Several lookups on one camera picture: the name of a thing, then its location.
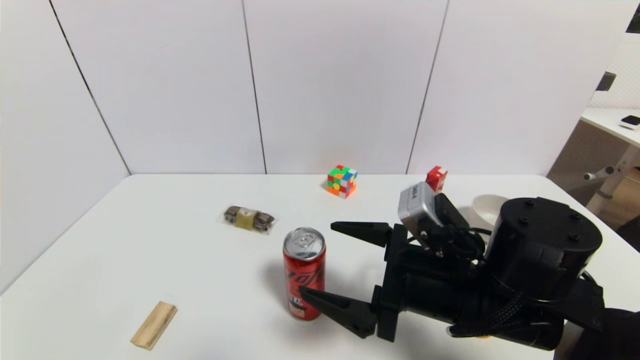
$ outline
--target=robotic arm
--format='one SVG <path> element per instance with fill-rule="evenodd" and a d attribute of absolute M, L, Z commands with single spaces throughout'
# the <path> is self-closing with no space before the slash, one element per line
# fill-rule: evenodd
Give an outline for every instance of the robotic arm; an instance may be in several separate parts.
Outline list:
<path fill-rule="evenodd" d="M 602 332 L 602 288 L 581 278 L 602 235 L 567 205 L 507 201 L 486 254 L 481 230 L 426 183 L 402 192 L 398 213 L 403 225 L 393 228 L 332 224 L 385 248 L 383 284 L 374 287 L 371 302 L 310 288 L 301 288 L 302 297 L 361 338 L 377 327 L 378 337 L 394 341 L 403 311 L 452 324 L 447 332 L 456 338 L 491 335 L 545 350 L 560 342 L 565 319 Z"/>

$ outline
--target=white wall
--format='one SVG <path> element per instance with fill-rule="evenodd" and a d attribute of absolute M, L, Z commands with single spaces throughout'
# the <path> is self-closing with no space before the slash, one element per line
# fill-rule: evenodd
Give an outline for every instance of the white wall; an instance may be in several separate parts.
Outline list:
<path fill-rule="evenodd" d="M 607 67 L 616 74 L 609 91 L 596 91 L 590 108 L 640 109 L 640 34 L 627 33 Z"/>
<path fill-rule="evenodd" d="M 404 173 L 446 0 L 245 0 L 267 172 Z"/>
<path fill-rule="evenodd" d="M 133 173 L 264 173 L 241 0 L 53 0 Z"/>
<path fill-rule="evenodd" d="M 451 0 L 409 173 L 546 174 L 637 6 Z"/>
<path fill-rule="evenodd" d="M 128 175 L 47 1 L 4 0 L 0 293 Z"/>

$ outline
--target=red can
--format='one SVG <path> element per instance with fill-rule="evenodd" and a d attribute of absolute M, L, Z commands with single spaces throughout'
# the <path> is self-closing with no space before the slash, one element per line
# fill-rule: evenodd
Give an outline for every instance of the red can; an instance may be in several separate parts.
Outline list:
<path fill-rule="evenodd" d="M 324 290 L 324 237 L 310 227 L 299 227 L 284 238 L 282 254 L 287 279 L 287 302 L 291 314 L 300 320 L 313 320 L 320 311 L 307 304 L 300 286 Z"/>

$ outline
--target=floor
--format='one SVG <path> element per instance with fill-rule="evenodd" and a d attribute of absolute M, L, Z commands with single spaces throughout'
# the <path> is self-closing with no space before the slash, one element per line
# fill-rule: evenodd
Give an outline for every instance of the floor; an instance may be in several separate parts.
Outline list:
<path fill-rule="evenodd" d="M 598 217 L 615 230 L 638 215 L 640 215 L 640 170 L 632 169 Z"/>

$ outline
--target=wooden stick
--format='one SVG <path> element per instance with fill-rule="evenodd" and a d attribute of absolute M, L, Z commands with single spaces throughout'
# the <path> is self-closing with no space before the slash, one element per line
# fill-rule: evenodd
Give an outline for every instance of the wooden stick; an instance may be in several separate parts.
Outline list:
<path fill-rule="evenodd" d="M 131 343 L 147 350 L 153 349 L 160 335 L 162 335 L 177 311 L 178 308 L 174 305 L 161 301 L 158 302 L 158 305 L 156 305 L 133 338 L 131 338 Z"/>

